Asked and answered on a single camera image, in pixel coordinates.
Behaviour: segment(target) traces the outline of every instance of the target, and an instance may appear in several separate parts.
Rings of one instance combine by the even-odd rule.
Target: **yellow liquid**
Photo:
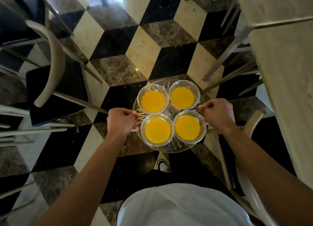
[[[170,125],[161,118],[155,118],[149,121],[145,128],[145,134],[153,143],[160,144],[170,136]]]
[[[184,115],[176,121],[177,134],[184,140],[193,140],[200,132],[200,125],[196,118]]]
[[[165,97],[158,91],[149,91],[143,95],[141,106],[148,112],[157,113],[163,109],[165,105]]]
[[[188,88],[176,88],[172,91],[171,101],[178,108],[188,108],[194,102],[194,95]]]

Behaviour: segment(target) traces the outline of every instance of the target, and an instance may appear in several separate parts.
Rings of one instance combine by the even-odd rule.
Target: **shoe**
[[[161,159],[157,162],[156,169],[161,171],[161,172],[165,172],[165,173],[171,173],[172,172],[168,163],[166,161],[164,161],[163,159]]]

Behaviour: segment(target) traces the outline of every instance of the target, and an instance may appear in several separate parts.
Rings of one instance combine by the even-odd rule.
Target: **glass bowl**
[[[176,128],[175,128],[176,122],[177,122],[177,120],[180,117],[182,117],[184,115],[189,115],[189,116],[192,116],[192,117],[196,118],[198,123],[199,123],[199,125],[200,125],[200,131],[199,131],[198,136],[196,138],[192,139],[192,140],[184,140],[176,132]],[[201,116],[199,113],[197,113],[195,111],[185,110],[185,111],[182,111],[181,113],[179,113],[175,117],[175,119],[174,119],[174,132],[175,132],[175,136],[180,141],[182,141],[183,143],[185,143],[185,144],[195,144],[195,143],[199,142],[200,140],[202,140],[203,137],[205,136],[205,134],[207,133],[207,124],[206,124],[203,116]]]
[[[146,125],[149,121],[151,121],[152,119],[155,119],[155,118],[161,118],[163,120],[165,120],[169,125],[170,125],[170,136],[167,138],[166,141],[162,142],[162,143],[154,143],[154,142],[151,142],[147,136],[146,136],[146,132],[145,132],[145,129],[146,129]],[[149,116],[147,116],[143,122],[142,122],[142,125],[141,125],[141,135],[142,135],[142,138],[144,140],[144,142],[149,145],[149,146],[153,146],[153,147],[161,147],[161,146],[164,146],[166,144],[168,144],[173,136],[174,136],[174,124],[173,122],[171,121],[171,119],[169,117],[167,117],[166,115],[162,114],[162,113],[158,113],[158,114],[151,114]]]
[[[171,100],[172,92],[176,88],[180,88],[180,87],[188,88],[194,95],[194,101],[193,101],[192,105],[190,107],[188,107],[188,108],[179,108]],[[173,85],[170,87],[170,90],[168,91],[168,96],[170,98],[170,101],[171,101],[172,105],[174,107],[176,107],[177,109],[180,109],[180,110],[192,109],[192,108],[194,108],[198,104],[198,102],[200,100],[200,92],[199,92],[198,87],[193,82],[190,82],[190,81],[187,81],[187,80],[179,80],[179,81],[173,83]]]
[[[143,109],[142,107],[142,104],[141,104],[141,100],[142,100],[142,97],[144,94],[146,94],[147,92],[149,91],[158,91],[160,93],[163,94],[164,98],[165,98],[165,103],[164,103],[164,107],[158,111],[158,112],[149,112],[145,109]],[[160,113],[162,111],[165,110],[165,108],[167,107],[168,105],[168,102],[169,102],[169,98],[168,98],[168,93],[167,91],[165,90],[164,87],[162,87],[161,85],[158,85],[158,84],[149,84],[147,86],[144,86],[138,93],[138,96],[137,96],[137,102],[138,102],[138,106],[140,109],[142,109],[143,111],[145,111],[146,113],[149,113],[149,114],[154,114],[154,113]]]

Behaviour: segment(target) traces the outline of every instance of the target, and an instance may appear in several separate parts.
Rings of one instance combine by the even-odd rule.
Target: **clear glass plate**
[[[170,90],[170,87],[172,86],[172,84],[175,83],[176,81],[178,81],[178,79],[164,78],[164,79],[161,79],[161,80],[153,82],[153,84],[161,85],[168,92]],[[201,96],[200,96],[200,100],[199,100],[198,105],[200,105],[200,104],[204,104],[204,99]],[[190,109],[190,110],[198,111],[198,109],[197,109],[198,105],[196,105],[193,109]],[[141,124],[142,124],[143,120],[149,115],[149,113],[146,113],[145,111],[143,111],[139,107],[138,102],[137,102],[137,98],[135,100],[135,103],[134,103],[134,106],[133,106],[133,110],[137,111],[141,115],[139,120],[138,120],[138,122],[139,122],[139,126],[138,126],[139,130],[137,131],[137,134],[140,137],[140,139],[144,142],[143,137],[141,135]],[[161,113],[167,115],[172,121],[174,121],[175,117],[182,111],[183,110],[178,110],[178,109],[174,108],[172,103],[169,101],[167,107]],[[155,150],[158,150],[160,152],[164,152],[164,153],[178,153],[178,152],[182,152],[184,150],[187,150],[187,149],[191,148],[194,145],[195,144],[183,143],[182,141],[180,141],[174,135],[172,140],[167,145],[164,145],[164,146],[161,146],[161,147],[154,147],[154,146],[149,146],[149,147],[151,147],[151,148],[153,148]]]

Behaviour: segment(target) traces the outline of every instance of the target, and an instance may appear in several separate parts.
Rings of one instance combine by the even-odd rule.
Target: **marble floor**
[[[103,109],[132,109],[139,90],[160,78],[188,79],[204,89],[245,61],[238,59],[230,66],[226,60],[208,81],[201,80],[234,39],[238,17],[225,35],[225,25],[220,26],[231,0],[47,1],[74,34],[63,37],[60,42],[103,80],[101,85],[86,73],[92,102]],[[63,28],[55,17],[51,20]],[[37,43],[19,49],[38,64],[49,64],[46,44]],[[0,52],[0,63],[3,60],[22,77],[35,68],[29,63],[16,61],[4,51]],[[0,79],[1,85],[6,80],[9,83],[6,85],[11,85],[13,90],[2,92],[6,100],[4,104],[19,104],[27,100],[22,83],[8,81],[3,75]],[[240,91],[258,79],[259,76],[254,74],[239,76],[206,94],[203,92],[203,95],[207,100],[225,97],[236,103],[238,122],[247,121],[249,115],[243,114],[247,109],[252,113],[254,109],[261,108],[267,116],[272,116],[273,112],[263,103],[255,105],[258,100],[255,100],[256,89],[238,97]],[[1,215],[35,198],[34,204],[0,224],[33,225],[82,170],[107,134],[106,115],[93,109],[86,108],[62,121],[76,127],[66,132],[28,136],[34,144],[0,148],[0,193],[35,182],[0,200]],[[32,128],[27,118],[11,118],[8,122],[15,123],[13,128]],[[218,145],[218,135],[209,134],[192,151],[225,182],[219,161],[221,156],[216,151]],[[130,176],[140,176],[153,169],[157,155],[158,152],[145,145],[136,133],[129,134],[92,225],[116,225],[116,214],[123,201],[120,194],[125,187],[123,183]]]

